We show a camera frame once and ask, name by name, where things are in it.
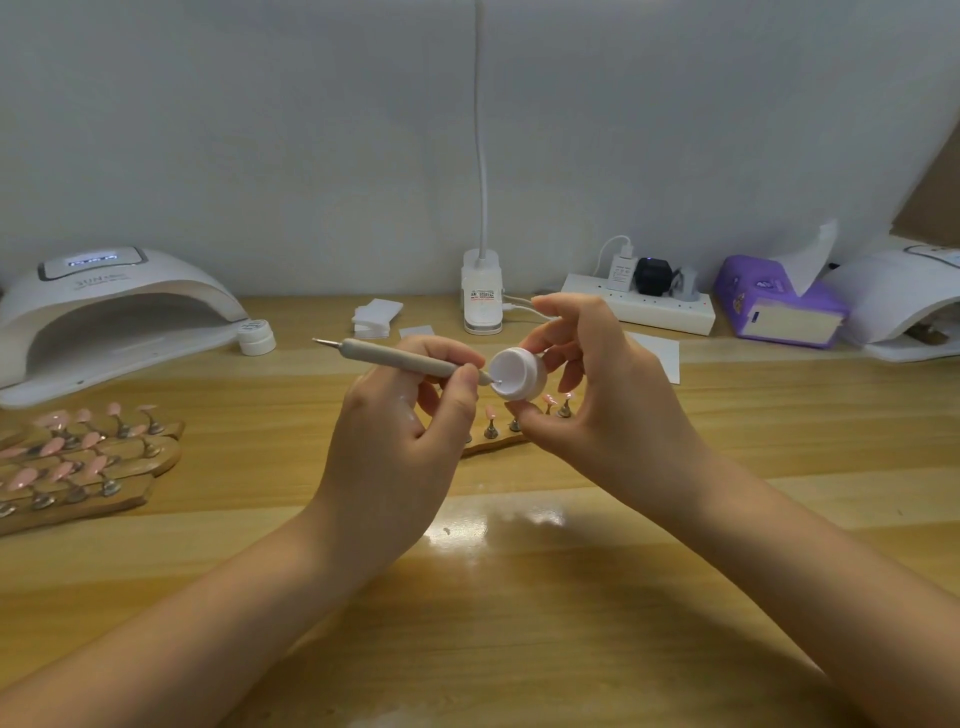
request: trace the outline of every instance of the white cable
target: white cable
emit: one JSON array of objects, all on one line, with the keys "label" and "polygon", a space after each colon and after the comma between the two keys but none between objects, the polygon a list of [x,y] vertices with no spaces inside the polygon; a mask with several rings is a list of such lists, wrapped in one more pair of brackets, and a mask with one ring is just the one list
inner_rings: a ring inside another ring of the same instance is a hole
[{"label": "white cable", "polygon": [[600,255],[597,256],[596,267],[593,269],[594,277],[596,277],[596,275],[600,273],[600,263],[603,260],[603,253],[607,250],[607,246],[610,245],[614,240],[619,240],[621,237],[627,241],[628,245],[634,244],[634,241],[631,240],[629,237],[627,237],[627,235],[614,235],[610,240],[604,243],[603,246],[600,248]]},{"label": "white cable", "polygon": [[483,148],[483,126],[480,121],[480,68],[483,60],[483,0],[473,0],[476,37],[473,45],[473,139],[480,167],[480,252],[478,260],[487,259],[487,155]]},{"label": "white cable", "polygon": [[537,311],[535,308],[531,308],[531,307],[528,306],[528,305],[516,305],[515,303],[504,303],[504,304],[503,304],[503,310],[504,310],[504,311],[530,311],[530,313],[536,313],[536,314],[537,314],[538,316],[540,316],[544,321],[553,321],[553,320],[554,320],[554,317],[553,317],[553,316],[547,316],[545,313],[540,313],[540,312]]}]

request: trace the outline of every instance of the hand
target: hand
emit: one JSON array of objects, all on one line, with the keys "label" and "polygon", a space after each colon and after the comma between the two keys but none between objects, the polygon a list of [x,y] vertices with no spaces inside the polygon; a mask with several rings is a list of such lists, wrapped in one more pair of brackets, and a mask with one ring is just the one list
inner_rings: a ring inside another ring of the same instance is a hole
[{"label": "hand", "polygon": [[[456,470],[476,414],[484,357],[437,336],[403,339],[398,349],[463,364],[446,382],[374,367],[344,398],[320,489],[304,511],[315,518],[330,564],[362,584],[427,529]],[[414,407],[433,417],[424,429]]]},{"label": "hand", "polygon": [[560,318],[520,346],[543,353],[548,372],[564,366],[560,392],[585,377],[587,392],[568,420],[530,402],[509,402],[524,434],[621,502],[655,521],[698,494],[711,452],[677,401],[660,361],[624,335],[604,301],[558,293],[533,299]]}]

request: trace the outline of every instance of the power strip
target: power strip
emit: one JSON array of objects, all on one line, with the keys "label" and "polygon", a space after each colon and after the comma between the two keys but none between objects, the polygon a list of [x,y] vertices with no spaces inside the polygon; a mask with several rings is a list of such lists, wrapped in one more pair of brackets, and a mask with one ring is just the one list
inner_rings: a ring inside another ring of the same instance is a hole
[{"label": "power strip", "polygon": [[574,273],[566,277],[563,292],[599,296],[607,302],[616,318],[628,324],[709,336],[713,322],[716,321],[713,302],[706,293],[700,294],[699,301],[691,302],[677,301],[669,296],[643,296],[635,291],[623,293],[611,291],[607,287],[607,279],[578,276]]}]

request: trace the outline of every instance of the black adapter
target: black adapter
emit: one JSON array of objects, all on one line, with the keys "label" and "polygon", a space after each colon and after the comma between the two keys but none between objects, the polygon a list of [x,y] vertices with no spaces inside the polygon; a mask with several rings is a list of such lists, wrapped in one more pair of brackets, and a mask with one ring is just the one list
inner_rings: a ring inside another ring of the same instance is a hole
[{"label": "black adapter", "polygon": [[642,257],[634,272],[636,292],[644,296],[662,296],[673,283],[673,268],[666,260]]}]

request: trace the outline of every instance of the gray pen handle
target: gray pen handle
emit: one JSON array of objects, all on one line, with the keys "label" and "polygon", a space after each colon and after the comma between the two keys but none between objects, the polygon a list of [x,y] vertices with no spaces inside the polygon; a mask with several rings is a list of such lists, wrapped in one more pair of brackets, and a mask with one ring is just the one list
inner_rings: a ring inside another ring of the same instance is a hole
[{"label": "gray pen handle", "polygon": [[[418,353],[404,352],[400,349],[371,344],[368,341],[344,339],[340,343],[340,355],[355,361],[366,361],[370,364],[381,364],[386,367],[395,367],[407,372],[417,372],[422,375],[436,376],[447,379],[453,376],[459,364],[453,364],[442,359],[434,359]],[[493,379],[486,372],[480,372],[480,384],[492,384]]]}]

